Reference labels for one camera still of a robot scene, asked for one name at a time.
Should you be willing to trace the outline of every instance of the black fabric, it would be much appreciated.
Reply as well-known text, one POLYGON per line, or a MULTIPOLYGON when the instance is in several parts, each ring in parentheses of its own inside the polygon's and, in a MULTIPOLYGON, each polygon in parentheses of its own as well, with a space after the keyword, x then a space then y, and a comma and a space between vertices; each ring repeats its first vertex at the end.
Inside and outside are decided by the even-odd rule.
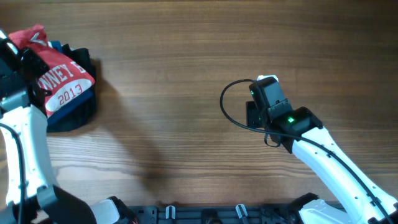
MULTIPOLYGON (((90 54, 88 49, 76 49, 71 50, 68 44, 62 46, 62 52, 84 68, 96 81, 96 69, 91 63, 90 54)), ((72 131, 85 125, 89 119, 95 114, 97 110, 97 103, 95 97, 95 84, 90 87, 93 92, 93 96, 85 100, 83 103, 78 105, 74 110, 59 119, 56 123, 47 127, 48 133, 56 133, 63 131, 72 131)))

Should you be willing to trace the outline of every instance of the wood grain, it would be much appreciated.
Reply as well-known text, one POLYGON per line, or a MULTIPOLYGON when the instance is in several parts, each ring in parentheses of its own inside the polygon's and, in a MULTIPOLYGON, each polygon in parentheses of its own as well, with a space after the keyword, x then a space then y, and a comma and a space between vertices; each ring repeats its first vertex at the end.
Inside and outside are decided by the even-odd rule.
MULTIPOLYGON (((310 108, 339 146, 398 197, 398 15, 392 1, 0 4, 6 32, 43 24, 49 39, 98 62, 99 110, 50 134, 61 186, 88 203, 130 205, 335 200, 320 179, 261 134, 222 115, 222 89, 275 74, 294 108, 310 108)), ((225 107, 244 122, 248 86, 225 107)), ((0 149, 0 202, 7 160, 0 149)))

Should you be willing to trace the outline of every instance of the wooden surface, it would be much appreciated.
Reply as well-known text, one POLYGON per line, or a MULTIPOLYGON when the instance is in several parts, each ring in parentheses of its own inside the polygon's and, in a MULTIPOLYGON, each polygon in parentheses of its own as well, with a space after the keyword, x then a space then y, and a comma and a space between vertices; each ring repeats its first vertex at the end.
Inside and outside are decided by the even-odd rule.
MULTIPOLYGON (((130 205, 335 200, 320 179, 263 135, 221 113, 222 89, 278 75, 294 108, 310 108, 377 185, 398 197, 398 14, 393 1, 0 4, 6 32, 43 24, 48 38, 98 62, 99 110, 49 134, 61 186, 130 205)), ((245 121, 248 85, 225 107, 245 121)), ((0 202, 7 191, 0 150, 0 202)))

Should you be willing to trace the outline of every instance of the stack of clothes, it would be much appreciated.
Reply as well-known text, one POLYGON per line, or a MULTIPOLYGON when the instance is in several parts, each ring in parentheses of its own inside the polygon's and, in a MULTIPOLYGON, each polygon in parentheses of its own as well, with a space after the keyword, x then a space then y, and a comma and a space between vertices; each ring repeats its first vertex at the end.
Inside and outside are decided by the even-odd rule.
POLYGON ((20 49, 31 48, 50 67, 37 82, 52 92, 45 98, 47 131, 71 131, 86 124, 96 112, 96 69, 88 49, 48 41, 42 25, 13 32, 9 38, 20 49))

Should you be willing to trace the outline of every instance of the cable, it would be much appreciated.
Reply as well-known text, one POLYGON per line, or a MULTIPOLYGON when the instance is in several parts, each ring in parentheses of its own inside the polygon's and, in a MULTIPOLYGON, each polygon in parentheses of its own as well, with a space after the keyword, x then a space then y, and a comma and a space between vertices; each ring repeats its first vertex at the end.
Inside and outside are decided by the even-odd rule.
POLYGON ((224 94, 227 91, 227 89, 235 84, 238 83, 242 83, 242 82, 254 82, 254 80, 252 79, 243 79, 243 80, 238 80, 235 82, 230 83, 229 85, 227 85, 224 90, 221 92, 221 96, 220 96, 220 108, 221 111, 223 112, 223 114, 225 115, 225 117, 232 123, 238 125, 241 128, 250 130, 250 131, 255 131, 257 133, 262 133, 262 134, 275 134, 278 136, 283 136, 283 137, 287 137, 287 138, 292 138, 292 139, 296 139, 296 140, 303 140, 305 142, 308 142, 310 144, 313 144, 316 147, 319 147, 320 149, 324 150, 326 153, 328 153, 329 156, 335 158, 353 177, 354 179, 360 184, 360 186, 365 190, 365 192, 368 194, 368 196, 372 199, 373 203, 376 204, 376 206, 378 207, 378 209, 380 209, 381 213, 384 215, 384 218, 386 218, 386 220, 390 223, 390 224, 394 224, 394 222, 392 221, 391 217, 388 215, 388 213, 386 212, 386 210, 384 209, 384 207, 380 204, 380 201, 378 198, 376 198, 374 196, 374 194, 369 190, 368 186, 365 185, 365 183, 361 180, 361 178, 358 177, 358 175, 356 175, 356 173, 344 162, 342 161, 333 151, 327 149, 325 146, 322 146, 321 144, 312 141, 310 139, 301 137, 301 136, 294 136, 291 134, 284 134, 284 133, 279 133, 276 131, 269 131, 269 130, 260 130, 260 129, 256 129, 256 128, 249 128, 244 124, 241 124, 237 121, 235 121, 232 117, 230 117, 228 115, 228 113, 225 111, 224 106, 223 106, 223 98, 224 98, 224 94))
POLYGON ((18 151, 18 159, 19 159, 19 181, 21 183, 21 201, 19 202, 19 213, 18 213, 18 224, 25 223, 24 217, 24 209, 25 209, 25 164, 24 164, 24 155, 22 153, 22 144, 21 139, 19 138, 18 133, 16 133, 12 128, 9 126, 0 123, 0 127, 8 130, 11 133, 11 136, 14 138, 15 143, 17 144, 17 151, 18 151))

